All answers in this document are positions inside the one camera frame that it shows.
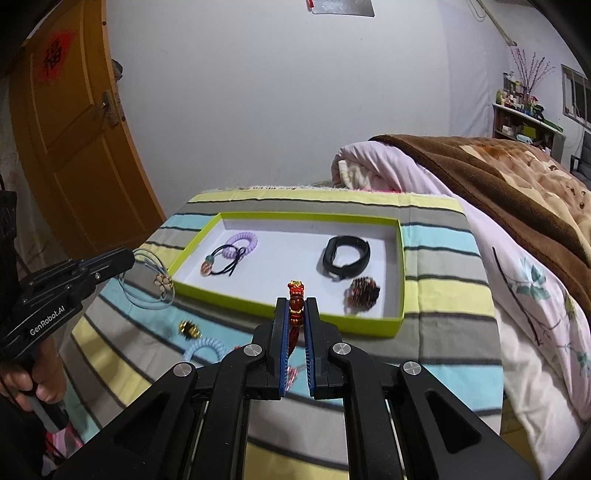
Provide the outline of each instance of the finger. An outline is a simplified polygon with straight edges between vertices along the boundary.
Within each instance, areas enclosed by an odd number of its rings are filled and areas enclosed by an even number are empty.
[[[39,345],[39,358],[33,365],[33,380],[38,384],[47,382],[61,368],[61,360],[57,354],[53,338],[41,342]]]
[[[12,377],[9,374],[4,374],[2,379],[4,380],[4,383],[6,384],[6,386],[8,387],[11,395],[9,395],[6,391],[6,389],[4,388],[4,386],[2,385],[2,383],[0,382],[0,394],[2,394],[4,397],[8,397],[8,398],[12,398],[17,402],[17,404],[25,411],[32,411],[33,408],[31,407],[31,404],[29,403],[29,401],[27,400],[26,396],[23,393],[20,393],[18,391],[18,388],[14,385],[14,380],[12,379]]]
[[[3,364],[0,367],[0,375],[9,387],[15,387],[17,390],[28,391],[33,388],[31,376],[19,365]]]
[[[35,393],[39,400],[46,403],[56,403],[63,400],[66,395],[66,377],[63,368],[60,366],[51,378],[37,387]]]

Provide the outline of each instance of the striped blanket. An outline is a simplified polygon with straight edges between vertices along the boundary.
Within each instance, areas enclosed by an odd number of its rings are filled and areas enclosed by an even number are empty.
[[[344,335],[382,361],[416,359],[499,432],[503,373],[491,292],[474,237],[457,201],[416,194],[333,189],[244,189],[203,193],[191,200],[143,245],[167,266],[210,218],[228,211],[351,213],[389,216],[402,224],[406,263],[405,319],[395,338]],[[130,274],[139,289],[153,273]],[[88,441],[158,377],[181,360],[187,342],[180,321],[228,349],[249,343],[265,319],[187,298],[159,311],[129,303],[115,280],[73,329],[61,350],[69,387],[66,406]],[[193,362],[215,361],[196,352]],[[290,364],[305,364],[303,344]],[[347,450],[341,401],[315,401],[304,372],[286,398],[253,401],[246,450],[246,479],[345,479]]]

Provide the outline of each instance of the decorative branches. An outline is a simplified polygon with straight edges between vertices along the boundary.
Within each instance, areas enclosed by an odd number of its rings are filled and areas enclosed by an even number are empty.
[[[537,54],[535,52],[529,67],[525,56],[525,50],[521,48],[512,48],[511,54],[513,55],[513,60],[515,60],[515,64],[517,65],[517,72],[521,77],[521,81],[526,88],[527,93],[531,93],[540,81],[555,68],[550,66],[550,62],[546,60],[546,57],[542,57],[541,60],[536,60]]]

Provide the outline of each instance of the pink blanket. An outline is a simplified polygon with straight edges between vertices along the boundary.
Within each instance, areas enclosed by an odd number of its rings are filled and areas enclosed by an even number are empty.
[[[436,176],[399,149],[378,142],[341,148],[333,184],[349,189],[442,194],[456,198],[470,223],[493,299],[534,342],[564,379],[572,405],[591,418],[591,333],[564,285],[488,215],[454,195]]]

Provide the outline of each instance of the white wall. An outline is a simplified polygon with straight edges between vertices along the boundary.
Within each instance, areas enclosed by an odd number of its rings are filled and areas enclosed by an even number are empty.
[[[465,0],[373,3],[375,18],[305,0],[107,2],[122,104],[166,214],[206,189],[328,180],[339,147],[380,133],[490,136],[511,69],[490,19]],[[521,47],[579,69],[535,9],[486,3]],[[561,114],[560,73],[536,94],[570,158],[580,129]]]

